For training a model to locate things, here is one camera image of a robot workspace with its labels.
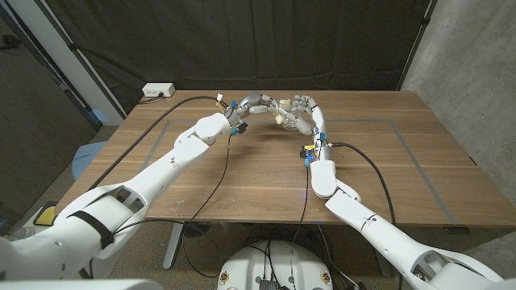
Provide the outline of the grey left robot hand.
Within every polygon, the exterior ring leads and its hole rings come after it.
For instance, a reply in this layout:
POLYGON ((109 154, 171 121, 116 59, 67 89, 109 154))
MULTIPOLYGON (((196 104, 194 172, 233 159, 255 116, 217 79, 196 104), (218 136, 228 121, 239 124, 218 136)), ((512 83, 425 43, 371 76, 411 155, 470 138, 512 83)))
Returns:
POLYGON ((253 92, 244 97, 240 102, 232 105, 224 113, 231 126, 236 126, 244 118, 251 114, 273 113, 278 124, 285 121, 285 117, 279 112, 280 104, 277 100, 262 94, 253 92))

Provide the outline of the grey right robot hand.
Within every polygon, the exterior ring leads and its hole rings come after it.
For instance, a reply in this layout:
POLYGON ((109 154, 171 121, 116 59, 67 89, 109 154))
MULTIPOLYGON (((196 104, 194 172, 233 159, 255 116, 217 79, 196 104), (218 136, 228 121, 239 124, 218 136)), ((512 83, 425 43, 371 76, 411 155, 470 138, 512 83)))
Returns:
POLYGON ((293 121, 302 134, 312 136, 318 160, 329 160, 331 155, 326 141, 327 126, 322 110, 312 97, 295 94, 293 98, 293 107, 289 109, 287 119, 293 121), (311 117, 311 123, 300 116, 302 112, 311 117))

